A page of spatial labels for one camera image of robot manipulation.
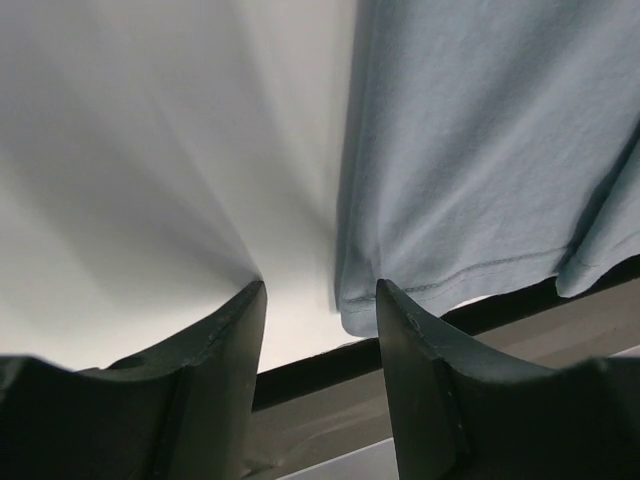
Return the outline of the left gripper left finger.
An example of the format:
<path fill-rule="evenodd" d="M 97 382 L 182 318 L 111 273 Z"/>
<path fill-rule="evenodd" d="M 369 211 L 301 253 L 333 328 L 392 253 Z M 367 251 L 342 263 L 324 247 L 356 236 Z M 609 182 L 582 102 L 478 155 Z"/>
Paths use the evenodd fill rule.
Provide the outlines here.
<path fill-rule="evenodd" d="M 1 360 L 5 479 L 237 479 L 267 295 L 217 311 L 105 369 Z"/>

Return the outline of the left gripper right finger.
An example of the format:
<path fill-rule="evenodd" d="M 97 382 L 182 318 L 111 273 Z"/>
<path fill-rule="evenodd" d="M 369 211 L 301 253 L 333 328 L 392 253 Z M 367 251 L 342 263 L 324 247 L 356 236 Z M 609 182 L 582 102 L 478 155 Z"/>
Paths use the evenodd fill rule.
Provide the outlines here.
<path fill-rule="evenodd" d="M 403 479 L 635 479 L 639 362 L 554 370 L 495 350 L 381 280 L 376 317 Z"/>

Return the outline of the grey blue t shirt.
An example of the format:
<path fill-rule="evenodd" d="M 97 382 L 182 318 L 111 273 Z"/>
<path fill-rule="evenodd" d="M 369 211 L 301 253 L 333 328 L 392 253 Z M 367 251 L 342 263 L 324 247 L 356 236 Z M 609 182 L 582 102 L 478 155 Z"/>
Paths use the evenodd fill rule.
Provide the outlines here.
<path fill-rule="evenodd" d="M 372 1 L 336 304 L 376 284 L 440 315 L 553 279 L 576 296 L 639 252 L 635 1 Z"/>

